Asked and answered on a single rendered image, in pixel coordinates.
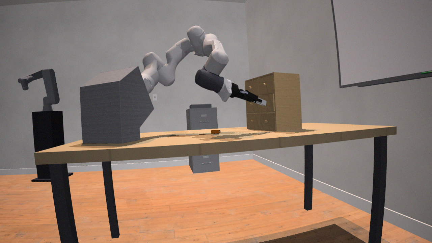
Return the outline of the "small brown wooden chest of drawers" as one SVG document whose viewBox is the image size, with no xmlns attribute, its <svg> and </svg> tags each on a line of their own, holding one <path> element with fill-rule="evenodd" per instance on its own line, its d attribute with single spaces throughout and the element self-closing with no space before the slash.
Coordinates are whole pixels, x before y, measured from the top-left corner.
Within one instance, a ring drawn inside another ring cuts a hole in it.
<svg viewBox="0 0 432 243">
<path fill-rule="evenodd" d="M 268 95 L 274 93 L 275 111 L 269 112 L 246 112 L 247 114 L 275 113 L 276 115 L 276 130 L 268 131 L 287 131 L 302 129 L 301 126 L 301 94 L 300 94 L 300 77 L 299 74 L 292 73 L 269 73 L 253 79 L 244 81 L 245 90 L 246 82 L 255 79 L 273 75 L 274 92 L 268 92 L 258 95 Z"/>
</svg>

